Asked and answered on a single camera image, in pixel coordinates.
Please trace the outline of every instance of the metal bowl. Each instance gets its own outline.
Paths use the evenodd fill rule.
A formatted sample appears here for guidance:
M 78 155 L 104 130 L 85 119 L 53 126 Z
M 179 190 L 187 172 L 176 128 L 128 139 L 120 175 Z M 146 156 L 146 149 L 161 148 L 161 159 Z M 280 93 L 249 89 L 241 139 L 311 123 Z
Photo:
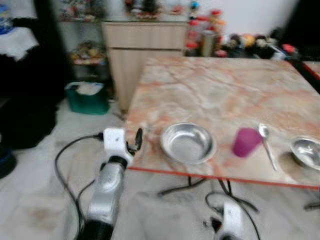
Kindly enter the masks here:
M 167 127 L 160 136 L 163 151 L 184 164 L 200 164 L 210 159 L 217 143 L 203 127 L 194 123 L 177 123 Z
M 320 143 L 299 137 L 291 143 L 291 150 L 299 164 L 320 171 Z

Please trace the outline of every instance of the green basket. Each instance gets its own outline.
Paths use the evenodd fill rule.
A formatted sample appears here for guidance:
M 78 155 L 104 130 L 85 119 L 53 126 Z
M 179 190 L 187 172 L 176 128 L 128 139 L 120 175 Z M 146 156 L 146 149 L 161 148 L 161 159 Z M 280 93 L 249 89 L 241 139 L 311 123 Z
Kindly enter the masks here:
M 71 82 L 64 88 L 71 111 L 90 115 L 106 114 L 109 110 L 109 104 L 104 84 L 90 82 L 89 84 L 91 85 L 101 87 L 101 89 L 93 95 L 77 92 L 77 89 L 81 84 L 82 82 Z

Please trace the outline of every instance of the floor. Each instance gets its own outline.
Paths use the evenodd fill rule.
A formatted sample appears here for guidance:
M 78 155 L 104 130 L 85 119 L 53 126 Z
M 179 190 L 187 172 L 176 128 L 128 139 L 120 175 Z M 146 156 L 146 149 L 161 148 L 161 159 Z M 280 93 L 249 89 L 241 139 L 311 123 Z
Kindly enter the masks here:
M 1 240 L 72 240 L 76 216 L 53 169 L 58 151 L 73 139 L 121 127 L 124 123 L 116 103 L 108 114 L 91 116 L 69 111 L 63 101 L 52 133 L 32 149 L 15 152 L 16 169 L 0 180 Z M 101 142 L 84 140 L 66 151 L 60 168 L 72 189 L 78 192 L 91 181 L 104 159 Z M 186 177 L 127 171 L 125 191 L 115 227 L 114 240 L 212 240 L 214 232 L 205 227 L 214 213 L 204 199 L 208 192 L 221 190 L 217 181 L 159 198 L 157 192 L 187 183 Z M 305 212 L 303 205 L 319 199 L 316 191 L 233 183 L 237 196 L 253 202 L 260 213 L 250 211 L 263 240 L 315 240 L 320 236 L 320 211 Z M 82 198 L 85 210 L 92 196 L 89 188 Z M 243 237 L 255 240 L 255 232 L 243 216 Z

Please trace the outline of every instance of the plastic cup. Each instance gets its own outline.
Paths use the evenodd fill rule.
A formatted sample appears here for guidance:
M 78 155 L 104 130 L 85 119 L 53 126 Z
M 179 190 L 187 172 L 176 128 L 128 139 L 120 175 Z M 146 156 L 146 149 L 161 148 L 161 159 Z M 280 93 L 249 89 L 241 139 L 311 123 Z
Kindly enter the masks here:
M 247 157 L 263 141 L 257 130 L 251 127 L 243 127 L 237 133 L 232 151 L 240 158 Z

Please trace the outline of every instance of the spoon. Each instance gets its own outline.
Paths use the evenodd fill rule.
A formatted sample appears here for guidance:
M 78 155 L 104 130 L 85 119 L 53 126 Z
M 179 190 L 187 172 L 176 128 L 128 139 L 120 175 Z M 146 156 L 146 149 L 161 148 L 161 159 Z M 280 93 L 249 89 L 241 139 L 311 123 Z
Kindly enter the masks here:
M 259 123 L 259 127 L 258 127 L 258 131 L 259 131 L 259 134 L 261 135 L 261 137 L 263 138 L 263 144 L 264 144 L 264 147 L 266 149 L 266 152 L 268 153 L 268 157 L 271 161 L 271 164 L 272 164 L 272 167 L 275 171 L 278 171 L 278 168 L 276 166 L 276 163 L 275 163 L 275 158 L 270 150 L 270 146 L 267 142 L 267 139 L 269 137 L 269 129 L 266 125 L 264 125 L 263 123 Z

